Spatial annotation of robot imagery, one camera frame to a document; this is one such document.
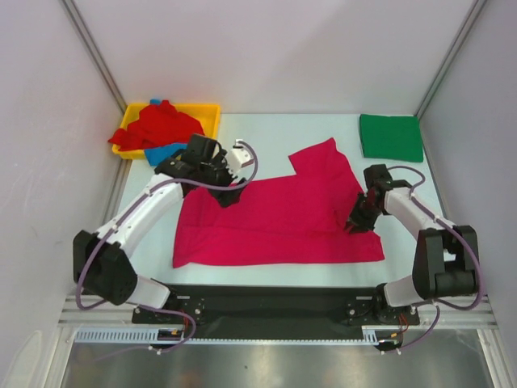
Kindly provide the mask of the magenta t shirt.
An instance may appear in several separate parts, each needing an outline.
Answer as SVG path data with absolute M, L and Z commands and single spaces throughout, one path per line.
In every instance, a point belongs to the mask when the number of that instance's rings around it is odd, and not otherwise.
M 354 264 L 384 260 L 380 237 L 346 231 L 362 189 L 330 138 L 294 154 L 294 175 L 254 180 L 226 209 L 205 188 L 183 202 L 173 268 L 187 264 Z

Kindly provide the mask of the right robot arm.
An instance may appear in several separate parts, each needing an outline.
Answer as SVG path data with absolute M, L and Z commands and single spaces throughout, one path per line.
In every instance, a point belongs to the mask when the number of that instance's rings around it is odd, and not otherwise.
M 470 311 L 485 296 L 485 283 L 478 257 L 477 232 L 471 226 L 458 226 L 429 209 L 416 194 L 425 175 L 412 185 L 394 179 L 397 167 L 372 165 L 364 170 L 367 191 L 357 196 L 345 230 L 364 234 L 375 229 L 377 218 L 392 216 L 416 242 L 410 275 L 376 287 L 372 304 L 374 318 L 391 324 L 401 316 L 402 307 L 416 309 L 428 304 Z

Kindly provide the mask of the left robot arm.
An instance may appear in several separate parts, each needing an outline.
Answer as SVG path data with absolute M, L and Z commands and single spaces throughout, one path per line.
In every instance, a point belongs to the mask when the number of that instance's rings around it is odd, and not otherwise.
M 230 150 L 215 139 L 194 134 L 186 147 L 164 158 L 150 181 L 121 213 L 91 233 L 82 230 L 73 240 L 76 304 L 83 291 L 114 306 L 128 303 L 149 309 L 161 323 L 177 317 L 179 304 L 170 289 L 134 269 L 130 258 L 141 240 L 172 206 L 197 188 L 205 188 L 220 207 L 236 204 L 251 182 L 240 177 L 248 166 L 259 166 L 258 156 L 245 141 L 235 141 Z

